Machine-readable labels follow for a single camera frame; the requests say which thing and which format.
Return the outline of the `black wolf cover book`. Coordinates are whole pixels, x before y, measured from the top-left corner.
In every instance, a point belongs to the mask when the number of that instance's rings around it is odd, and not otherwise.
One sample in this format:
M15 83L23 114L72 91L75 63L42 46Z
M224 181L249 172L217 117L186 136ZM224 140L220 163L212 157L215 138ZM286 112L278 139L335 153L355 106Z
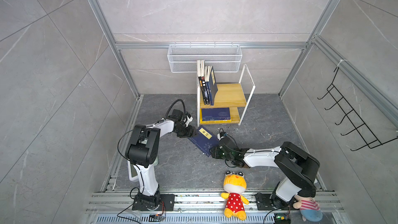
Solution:
M206 85L206 81L205 81L205 70L206 70L205 61L202 60L201 61L201 78L202 78L202 87L204 89L204 101L205 101L206 105L209 105L210 101L209 101L207 85Z

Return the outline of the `blue book Lunyu label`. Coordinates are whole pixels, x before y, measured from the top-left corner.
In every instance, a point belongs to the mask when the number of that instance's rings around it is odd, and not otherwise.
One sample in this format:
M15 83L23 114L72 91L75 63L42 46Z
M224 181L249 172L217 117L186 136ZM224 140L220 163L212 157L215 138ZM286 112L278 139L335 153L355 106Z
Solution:
M217 87L217 82L216 82L216 79L215 79L215 74L214 74L214 68L213 68L213 66L212 66L212 68L211 68L211 73L210 73L210 80L209 80L209 82L210 82L212 100L213 100L213 103L215 104L215 96L216 96L216 94L217 94L217 92L218 92L218 87Z

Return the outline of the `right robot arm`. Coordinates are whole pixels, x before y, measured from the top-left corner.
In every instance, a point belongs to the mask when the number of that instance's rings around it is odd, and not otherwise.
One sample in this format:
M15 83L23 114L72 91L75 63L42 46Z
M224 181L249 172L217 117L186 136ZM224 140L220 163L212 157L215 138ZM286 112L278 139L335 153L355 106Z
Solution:
M270 196L275 208L286 207L295 195L315 197L319 161L291 142L267 149L240 149L228 137L222 136L219 145L210 149L215 159L230 160L239 168L277 167L286 178L278 183Z

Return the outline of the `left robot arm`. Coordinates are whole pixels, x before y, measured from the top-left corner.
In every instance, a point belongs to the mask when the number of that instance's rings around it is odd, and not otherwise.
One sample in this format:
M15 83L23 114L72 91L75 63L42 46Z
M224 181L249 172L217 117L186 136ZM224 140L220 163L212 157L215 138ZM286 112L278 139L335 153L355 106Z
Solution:
M154 124L137 124L133 128L125 157L130 162L130 167L136 170L140 183L134 202L142 204L149 210L155 210L161 205L159 184L154 172L160 138L172 132L179 138L195 136L196 129L190 125L192 120L190 113L173 110L171 115Z

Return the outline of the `blue book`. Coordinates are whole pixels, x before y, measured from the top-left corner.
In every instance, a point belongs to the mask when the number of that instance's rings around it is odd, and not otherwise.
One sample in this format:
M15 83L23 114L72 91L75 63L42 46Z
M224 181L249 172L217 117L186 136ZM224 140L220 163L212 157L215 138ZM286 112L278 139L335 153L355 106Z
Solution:
M205 72L204 72L204 77L205 77L205 84L206 84L206 88L207 88L207 95L208 95L208 99L209 99L209 104L213 105L213 100L212 100L212 96L211 96L211 88L210 88L210 73L211 73L211 68L212 66L206 66L205 67Z
M219 140L216 135L212 134L203 125L197 129L197 134L188 138L198 149L200 149L206 156L210 157L210 150L218 146Z

